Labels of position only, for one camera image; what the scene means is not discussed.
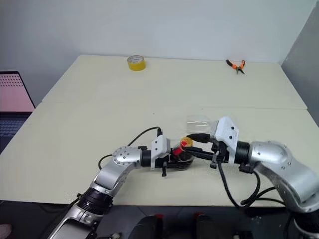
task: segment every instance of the orange pliers handle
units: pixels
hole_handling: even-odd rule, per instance
[[[238,74],[238,71],[240,71],[241,73],[244,74],[244,72],[243,72],[243,69],[244,69],[244,66],[245,66],[245,61],[244,60],[241,61],[241,64],[240,64],[239,67],[236,64],[232,63],[231,61],[229,61],[228,59],[226,60],[226,62],[227,62],[227,64],[229,66],[231,66],[233,69],[236,70],[237,74]]]

